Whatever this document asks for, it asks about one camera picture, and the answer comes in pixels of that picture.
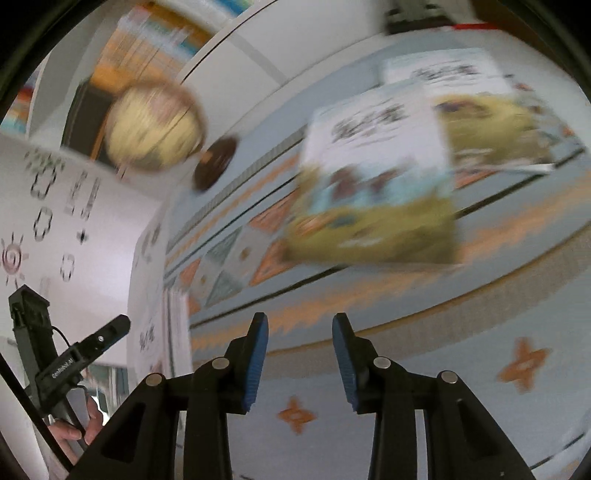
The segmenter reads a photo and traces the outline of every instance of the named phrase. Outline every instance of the human hand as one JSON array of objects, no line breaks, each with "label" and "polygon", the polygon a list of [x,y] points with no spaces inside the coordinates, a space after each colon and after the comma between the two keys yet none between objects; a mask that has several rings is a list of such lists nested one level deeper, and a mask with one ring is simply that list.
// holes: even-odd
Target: human hand
[{"label": "human hand", "polygon": [[[99,407],[92,397],[88,397],[86,401],[86,408],[88,409],[88,416],[90,417],[90,420],[86,428],[84,441],[87,445],[90,445],[103,428],[103,414],[99,410]],[[71,449],[70,445],[68,445],[68,440],[80,440],[82,438],[80,430],[63,420],[56,420],[56,422],[52,425],[49,425],[48,428],[53,437],[56,439],[57,444],[70,459],[72,464],[76,463],[78,461],[78,457]]]}]

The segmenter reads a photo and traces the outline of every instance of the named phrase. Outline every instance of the yellow globe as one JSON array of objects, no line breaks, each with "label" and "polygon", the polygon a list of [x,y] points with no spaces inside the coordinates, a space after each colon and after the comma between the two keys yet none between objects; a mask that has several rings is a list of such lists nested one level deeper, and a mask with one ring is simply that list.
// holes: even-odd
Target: yellow globe
[{"label": "yellow globe", "polygon": [[127,88],[105,122],[107,153],[123,168],[165,170],[196,153],[204,139],[197,102],[182,87],[167,83]]}]

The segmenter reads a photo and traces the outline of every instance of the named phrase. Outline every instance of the orange triangle pattern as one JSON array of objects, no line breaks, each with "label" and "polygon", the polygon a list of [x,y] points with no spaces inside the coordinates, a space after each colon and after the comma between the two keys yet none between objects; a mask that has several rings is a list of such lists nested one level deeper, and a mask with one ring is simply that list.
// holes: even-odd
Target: orange triangle pattern
[{"label": "orange triangle pattern", "polygon": [[251,287],[296,266],[293,262],[284,261],[286,250],[287,244],[285,240],[277,240],[271,244],[262,258],[259,268],[256,269],[255,274],[252,276]]},{"label": "orange triangle pattern", "polygon": [[189,299],[187,300],[187,306],[189,307],[189,316],[195,315],[199,310],[201,310],[201,304],[191,295],[189,295]]},{"label": "orange triangle pattern", "polygon": [[193,277],[195,276],[195,272],[197,271],[199,264],[201,263],[201,259],[198,258],[194,262],[191,262],[187,268],[185,268],[179,275],[178,279],[181,281],[181,285],[185,288],[188,288],[191,282],[193,281]]},{"label": "orange triangle pattern", "polygon": [[259,213],[248,224],[251,227],[258,228],[263,232],[273,234],[283,226],[283,222],[289,215],[291,205],[296,199],[296,192],[291,192],[287,197],[283,197],[267,210]]}]

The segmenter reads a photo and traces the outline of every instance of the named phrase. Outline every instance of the book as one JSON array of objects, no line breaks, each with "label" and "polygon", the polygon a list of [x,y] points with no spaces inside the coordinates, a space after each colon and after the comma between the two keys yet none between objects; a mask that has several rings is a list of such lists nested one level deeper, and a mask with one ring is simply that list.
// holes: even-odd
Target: book
[{"label": "book", "polygon": [[481,48],[436,50],[388,59],[384,83],[416,78],[437,112],[456,168],[551,171],[550,143],[536,115]]},{"label": "book", "polygon": [[286,240],[292,260],[456,260],[450,151],[424,88],[407,80],[316,111]]}]

